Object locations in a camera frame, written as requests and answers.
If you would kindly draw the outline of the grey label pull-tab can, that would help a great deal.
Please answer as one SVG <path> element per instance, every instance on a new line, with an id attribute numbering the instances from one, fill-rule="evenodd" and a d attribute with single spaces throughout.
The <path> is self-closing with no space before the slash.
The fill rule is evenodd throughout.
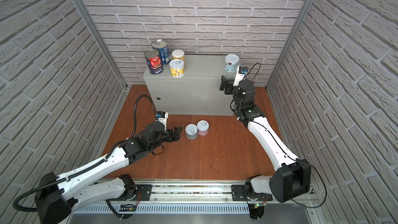
<path id="1" fill-rule="evenodd" d="M 186 137 L 189 140 L 194 140 L 198 136 L 198 127 L 197 125 L 190 123 L 185 128 Z"/>

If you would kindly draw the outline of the yellow label pull-tab can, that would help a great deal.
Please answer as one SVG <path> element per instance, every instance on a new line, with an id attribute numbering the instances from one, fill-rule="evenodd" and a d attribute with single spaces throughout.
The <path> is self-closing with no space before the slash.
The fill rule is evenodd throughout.
<path id="1" fill-rule="evenodd" d="M 185 75 L 184 60 L 175 59 L 169 63 L 171 69 L 171 76 L 174 78 L 181 78 Z"/>

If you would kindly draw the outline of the pink label pull-tab can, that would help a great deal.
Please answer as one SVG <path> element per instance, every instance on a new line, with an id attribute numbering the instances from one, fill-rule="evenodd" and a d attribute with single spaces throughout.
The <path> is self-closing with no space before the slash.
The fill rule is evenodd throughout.
<path id="1" fill-rule="evenodd" d="M 206 120 L 200 120 L 197 123 L 198 135 L 205 136 L 209 133 L 209 123 Z"/>

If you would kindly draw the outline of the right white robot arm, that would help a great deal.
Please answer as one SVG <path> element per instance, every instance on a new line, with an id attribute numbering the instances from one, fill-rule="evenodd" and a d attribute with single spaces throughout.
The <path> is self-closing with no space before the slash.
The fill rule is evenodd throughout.
<path id="1" fill-rule="evenodd" d="M 248 197 L 255 199 L 267 194 L 284 203 L 309 192 L 312 167 L 290 151 L 271 128 L 265 114 L 255 104 L 254 82 L 243 79 L 235 86 L 231 79 L 222 76 L 220 90 L 233 96 L 231 110 L 259 141 L 275 170 L 272 177 L 259 175 L 247 180 Z"/>

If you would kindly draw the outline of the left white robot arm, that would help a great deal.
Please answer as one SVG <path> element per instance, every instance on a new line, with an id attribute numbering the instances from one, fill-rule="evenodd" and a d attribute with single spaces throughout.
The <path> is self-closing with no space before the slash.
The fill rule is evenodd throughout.
<path id="1" fill-rule="evenodd" d="M 58 224 L 72 212 L 93 203 L 112 200 L 135 200 L 140 196 L 129 175 L 121 175 L 107 183 L 97 180 L 127 167 L 162 146 L 180 139 L 182 128 L 166 129 L 160 121 L 147 125 L 144 131 L 115 146 L 108 154 L 75 170 L 56 176 L 45 175 L 40 185 L 52 183 L 36 193 L 35 203 L 42 224 Z"/>

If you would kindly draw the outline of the plain lid silver can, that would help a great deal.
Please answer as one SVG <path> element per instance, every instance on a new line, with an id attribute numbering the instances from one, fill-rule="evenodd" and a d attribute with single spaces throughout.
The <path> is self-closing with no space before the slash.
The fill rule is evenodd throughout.
<path id="1" fill-rule="evenodd" d="M 228 54 L 225 56 L 224 69 L 227 72 L 236 72 L 239 64 L 239 56 L 234 54 Z"/>

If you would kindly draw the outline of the white lid small can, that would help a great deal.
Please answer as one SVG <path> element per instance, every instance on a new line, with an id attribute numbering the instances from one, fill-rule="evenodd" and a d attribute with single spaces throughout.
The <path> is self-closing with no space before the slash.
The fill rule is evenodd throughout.
<path id="1" fill-rule="evenodd" d="M 172 58 L 173 60 L 182 60 L 184 61 L 185 52 L 179 49 L 172 51 Z"/>

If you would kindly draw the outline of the blue label tin can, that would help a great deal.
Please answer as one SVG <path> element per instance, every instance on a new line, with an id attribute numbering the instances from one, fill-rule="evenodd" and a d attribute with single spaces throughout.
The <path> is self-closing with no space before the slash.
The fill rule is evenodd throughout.
<path id="1" fill-rule="evenodd" d="M 151 45 L 154 49 L 159 51 L 162 64 L 168 65 L 170 62 L 168 42 L 164 39 L 156 39 L 151 43 Z"/>

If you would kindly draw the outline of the dark tomato label can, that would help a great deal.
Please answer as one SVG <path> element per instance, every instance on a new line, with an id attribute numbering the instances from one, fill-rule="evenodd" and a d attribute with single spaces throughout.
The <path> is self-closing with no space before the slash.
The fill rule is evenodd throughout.
<path id="1" fill-rule="evenodd" d="M 150 74 L 157 75 L 163 72 L 163 63 L 157 49 L 149 49 L 144 53 Z"/>

